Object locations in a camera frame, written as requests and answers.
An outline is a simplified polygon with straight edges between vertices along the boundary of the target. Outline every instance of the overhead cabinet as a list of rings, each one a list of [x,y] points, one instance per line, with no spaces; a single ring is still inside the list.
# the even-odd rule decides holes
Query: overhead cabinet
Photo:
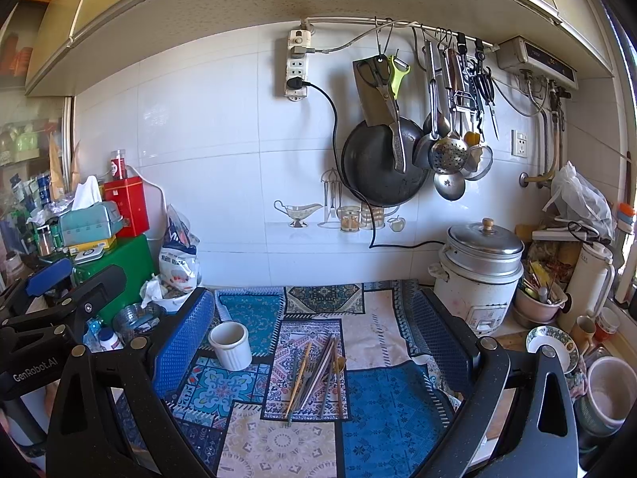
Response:
[[[521,35],[580,78],[611,76],[589,0],[53,0],[27,77],[31,95],[75,95],[155,53],[214,33],[307,16],[392,16],[490,43]]]

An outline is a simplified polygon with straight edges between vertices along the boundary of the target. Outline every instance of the frying pan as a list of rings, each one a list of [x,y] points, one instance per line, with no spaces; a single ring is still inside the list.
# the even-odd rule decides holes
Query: frying pan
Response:
[[[400,119],[406,153],[404,174],[394,169],[392,131],[386,125],[368,126],[365,121],[350,133],[341,156],[345,184],[374,206],[390,207],[409,201],[427,180],[429,170],[412,164],[414,145],[422,129],[407,118]]]

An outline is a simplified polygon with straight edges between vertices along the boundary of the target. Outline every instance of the green box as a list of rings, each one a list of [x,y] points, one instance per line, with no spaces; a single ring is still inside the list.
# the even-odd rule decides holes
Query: green box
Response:
[[[97,272],[111,264],[120,266],[126,274],[126,288],[112,302],[109,302],[98,314],[107,324],[111,324],[113,317],[124,307],[141,302],[139,290],[149,280],[154,271],[150,256],[149,243],[145,235],[137,237],[117,237],[115,247],[96,261],[77,264],[74,275],[77,284],[85,282]]]

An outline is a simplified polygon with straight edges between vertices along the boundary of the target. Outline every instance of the red can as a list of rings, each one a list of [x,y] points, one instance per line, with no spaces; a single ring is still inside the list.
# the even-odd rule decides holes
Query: red can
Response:
[[[111,175],[114,180],[126,179],[126,151],[125,149],[116,149],[111,152]]]
[[[104,198],[115,201],[123,217],[118,237],[137,237],[149,229],[144,185],[139,176],[104,183]]]

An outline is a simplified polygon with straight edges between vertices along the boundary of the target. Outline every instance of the electrical outlet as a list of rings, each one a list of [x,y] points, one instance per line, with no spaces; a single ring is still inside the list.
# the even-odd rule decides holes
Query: electrical outlet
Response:
[[[291,30],[287,39],[287,63],[285,66],[285,80],[292,79],[294,77],[300,77],[304,81],[307,81],[308,75],[308,55],[295,55],[292,56],[292,48],[295,46],[309,48],[311,42],[311,33],[309,30]],[[290,100],[301,100],[303,97],[308,96],[307,87],[302,87],[300,90],[291,90],[285,86],[285,96]]]
[[[513,156],[520,156],[520,158],[526,158],[526,149],[527,149],[527,137],[525,133],[520,133],[515,129],[512,130],[512,147],[511,154]]]

